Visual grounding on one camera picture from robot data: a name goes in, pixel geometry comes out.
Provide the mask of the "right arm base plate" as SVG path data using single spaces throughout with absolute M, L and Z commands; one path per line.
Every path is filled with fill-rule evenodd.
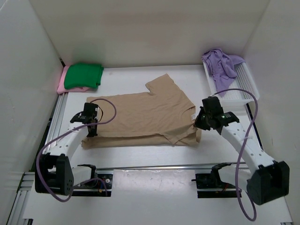
M 196 173 L 191 181 L 196 184 L 198 199 L 237 198 L 234 185 L 215 181 L 209 173 Z

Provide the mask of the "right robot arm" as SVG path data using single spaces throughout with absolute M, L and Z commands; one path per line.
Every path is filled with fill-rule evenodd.
M 287 163 L 277 162 L 264 152 L 246 135 L 245 128 L 232 112 L 218 110 L 217 115 L 212 116 L 201 107 L 194 126 L 202 130 L 216 130 L 241 154 L 249 169 L 248 172 L 236 173 L 236 167 L 231 163 L 215 165 L 209 178 L 201 180 L 203 188 L 209 188 L 209 185 L 220 188 L 226 183 L 234 185 L 238 182 L 239 188 L 249 194 L 257 205 L 288 195 L 290 168 Z

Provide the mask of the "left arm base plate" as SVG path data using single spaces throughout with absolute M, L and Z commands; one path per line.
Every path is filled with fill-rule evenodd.
M 111 197 L 113 186 L 112 173 L 100 173 L 98 178 L 101 179 L 106 186 L 106 189 L 101 181 L 92 181 L 90 184 L 84 184 L 75 187 L 72 196 L 80 197 Z

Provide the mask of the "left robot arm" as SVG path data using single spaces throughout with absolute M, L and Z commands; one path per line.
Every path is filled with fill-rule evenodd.
M 98 183 L 96 167 L 81 164 L 72 167 L 70 159 L 85 137 L 97 134 L 97 112 L 79 112 L 70 121 L 65 134 L 46 144 L 37 155 L 35 191 L 51 194 L 60 202 L 58 195 L 71 197 L 77 186 L 92 188 Z

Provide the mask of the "green t shirt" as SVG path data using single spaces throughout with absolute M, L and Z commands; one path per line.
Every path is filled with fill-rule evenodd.
M 101 64 L 73 64 L 67 69 L 64 88 L 67 90 L 83 87 L 96 89 L 101 84 L 103 70 Z

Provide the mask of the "beige t shirt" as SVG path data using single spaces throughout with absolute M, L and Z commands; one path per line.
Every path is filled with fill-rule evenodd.
M 194 146 L 201 131 L 194 127 L 195 105 L 168 75 L 146 83 L 147 92 L 88 97 L 101 109 L 105 124 L 84 149 L 144 145 Z

